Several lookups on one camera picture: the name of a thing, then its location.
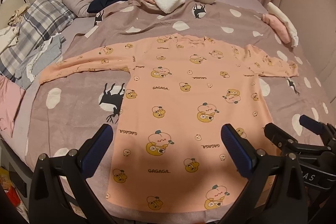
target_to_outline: black horse silhouette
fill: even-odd
[[[194,10],[195,18],[200,18],[200,17],[198,16],[200,13],[206,13],[206,12],[205,12],[205,5],[204,5],[204,6],[201,5],[201,8],[198,8],[198,7],[197,7],[197,4],[195,4],[195,7],[194,7],[193,10]]]
[[[106,91],[107,83],[105,84],[104,94],[103,94],[103,97],[101,98],[99,104],[105,103],[105,104],[115,105],[115,107],[113,108],[113,114],[107,116],[107,118],[106,118],[107,122],[112,122],[113,123],[112,118],[114,118],[116,115],[118,115],[118,120],[119,120],[121,103],[122,103],[123,97],[124,97],[124,94],[121,94],[121,92],[124,88],[124,85],[125,85],[125,83],[123,83],[121,85],[121,89],[119,90],[118,93],[111,94],[110,91],[113,89],[115,84],[112,85],[112,87],[109,91]]]

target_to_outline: bed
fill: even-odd
[[[198,8],[198,5],[187,0],[175,12],[165,15],[155,5],[143,0],[115,3],[105,9],[104,20],[99,23],[98,29],[91,32],[94,17],[76,18],[62,31],[67,40],[62,46],[62,58],[64,60],[110,44],[101,39],[94,44],[87,42],[88,37],[96,36],[99,29],[108,28],[108,35],[117,42],[133,42],[178,32],[211,37],[241,47],[251,43],[270,56],[294,61],[299,68],[300,76],[291,81],[282,77],[260,77],[261,92],[273,122],[301,143],[321,144],[318,136],[298,124],[302,114],[335,124],[331,100],[304,55],[304,43],[300,42],[295,49],[282,44],[274,31],[260,20],[261,14],[267,11],[257,0],[217,0],[213,5],[206,6],[206,12],[196,18],[194,7]],[[114,105],[102,101],[102,97],[110,89],[111,95],[117,94],[128,81],[129,74],[124,71],[77,73],[46,83],[40,88],[35,81],[21,103],[17,115],[20,122],[15,124],[13,137],[3,138],[33,170],[38,155],[64,155],[72,148],[79,148],[102,123],[108,122],[116,131]],[[106,201],[112,153],[113,143],[88,183],[107,211],[115,217],[151,223],[209,222],[220,219],[232,205],[189,213],[143,212],[113,205]],[[63,178],[62,182],[71,194],[66,179]]]

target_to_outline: blue gripper pad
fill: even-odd
[[[222,126],[220,136],[240,175],[250,179],[257,163],[253,146],[241,138],[229,123]]]
[[[78,163],[85,179],[94,175],[112,140],[112,127],[103,124],[97,133],[91,139],[86,140],[79,149]]]
[[[307,128],[311,132],[315,133],[316,135],[322,134],[323,125],[320,122],[315,121],[314,119],[306,116],[301,115],[299,119],[300,125]]]

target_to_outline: cartoon character print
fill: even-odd
[[[202,64],[203,60],[206,60],[206,58],[198,56],[197,54],[193,54],[190,57],[190,62],[194,64]]]
[[[186,92],[190,91],[191,85],[189,85],[188,83],[180,83],[180,89]]]
[[[149,143],[146,145],[146,151],[153,156],[161,156],[166,152],[166,148],[169,144],[174,144],[169,134],[161,132],[161,130],[155,131],[148,137]]]
[[[252,97],[252,99],[253,99],[254,101],[258,101],[258,100],[259,100],[258,94],[257,94],[256,92],[253,93],[253,94],[251,95],[251,97]]]
[[[161,106],[155,106],[152,108],[153,116],[156,118],[162,118],[166,111]]]
[[[242,129],[241,127],[236,129],[237,133],[239,134],[240,137],[242,137],[243,139],[246,138],[246,133],[245,130]]]
[[[226,71],[221,71],[220,76],[223,76],[224,78],[230,78],[230,75]]]
[[[151,72],[151,76],[155,78],[164,78],[166,75],[171,75],[171,73],[167,68],[163,67],[153,68],[153,71]]]
[[[262,58],[262,61],[263,61],[264,63],[266,63],[268,66],[273,66],[272,60],[268,57],[268,55],[265,55],[265,56]]]
[[[148,207],[154,211],[160,210],[163,205],[163,202],[160,200],[158,196],[149,196],[147,198],[147,203]]]
[[[113,179],[115,182],[124,183],[127,179],[127,176],[124,170],[114,169],[112,173],[113,173]]]
[[[233,50],[233,53],[236,55],[236,54],[239,54],[239,51],[238,51],[238,49],[237,48],[235,48],[235,47],[232,47],[232,50]]]
[[[128,157],[131,154],[131,150],[129,149],[124,149],[124,156]]]
[[[113,52],[113,48],[104,46],[100,49],[99,54],[102,54],[102,52],[105,54],[111,54]]]
[[[223,200],[228,195],[230,195],[230,193],[227,192],[225,186],[214,185],[205,195],[207,200],[205,201],[204,207],[207,210],[218,208],[223,205]]]
[[[185,159],[184,166],[185,170],[189,173],[194,173],[198,170],[199,163],[195,159]]]
[[[221,51],[213,50],[212,52],[209,52],[212,57],[221,59],[223,58],[223,53]]]
[[[67,62],[66,60],[57,62],[57,63],[56,63],[56,66],[61,66],[61,65],[63,65],[63,64],[66,63],[66,62]]]
[[[223,96],[223,98],[230,104],[237,104],[241,100],[239,90],[235,89],[227,90],[226,95]]]
[[[132,44],[130,44],[130,43],[128,43],[128,44],[126,44],[126,45],[125,45],[125,49],[127,49],[127,50],[128,50],[129,48],[133,48],[133,45],[132,45]]]
[[[137,94],[135,93],[134,90],[126,90],[125,94],[126,94],[126,98],[128,99],[134,99],[135,97],[137,97]]]
[[[197,119],[201,122],[211,122],[215,113],[219,113],[216,106],[203,103],[198,107]]]
[[[175,37],[175,36],[173,36],[171,34],[169,34],[169,35],[162,35],[156,41],[158,43],[166,43],[170,39],[172,39],[172,41],[174,41],[174,42],[177,42],[177,37]]]

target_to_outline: plaid pillow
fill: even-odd
[[[75,18],[62,0],[35,0],[19,25],[17,44],[0,54],[0,75],[14,81],[16,69],[28,54],[55,33],[63,31]]]

